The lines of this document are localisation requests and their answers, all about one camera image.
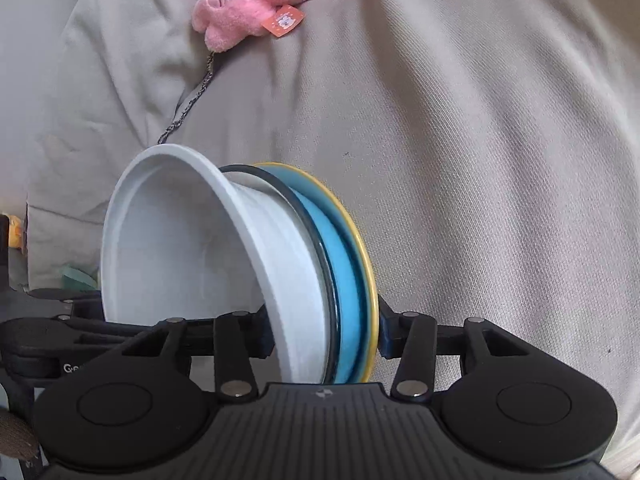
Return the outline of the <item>beige cloth cover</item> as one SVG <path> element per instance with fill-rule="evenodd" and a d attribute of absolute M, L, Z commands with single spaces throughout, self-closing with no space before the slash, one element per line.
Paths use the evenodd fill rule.
<path fill-rule="evenodd" d="M 28 187 L 28 273 L 96 270 L 106 205 L 205 73 L 196 0 L 78 0 Z M 378 289 L 488 318 L 608 389 L 639 458 L 639 0 L 310 0 L 217 58 L 172 137 L 285 162 L 363 235 Z"/>

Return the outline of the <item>white plastic takeaway bowl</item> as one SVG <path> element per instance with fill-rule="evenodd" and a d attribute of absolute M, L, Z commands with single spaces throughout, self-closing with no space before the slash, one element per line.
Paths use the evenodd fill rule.
<path fill-rule="evenodd" d="M 329 260 L 309 214 L 267 178 L 155 145 L 119 178 L 100 263 L 107 320 L 153 325 L 265 309 L 286 382 L 325 382 L 335 349 Z"/>

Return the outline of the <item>orange toy tag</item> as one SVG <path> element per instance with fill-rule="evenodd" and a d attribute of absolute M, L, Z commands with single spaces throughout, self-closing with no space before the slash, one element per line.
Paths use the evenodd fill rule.
<path fill-rule="evenodd" d="M 305 13 L 295 6 L 285 4 L 274 12 L 273 16 L 262 21 L 262 28 L 276 38 L 281 38 L 290 32 L 304 20 Z"/>

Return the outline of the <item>small yellow object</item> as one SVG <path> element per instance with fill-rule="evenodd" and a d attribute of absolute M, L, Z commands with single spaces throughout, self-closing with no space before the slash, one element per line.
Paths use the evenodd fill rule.
<path fill-rule="evenodd" d="M 9 216 L 8 245 L 17 250 L 24 248 L 24 222 L 13 214 Z"/>

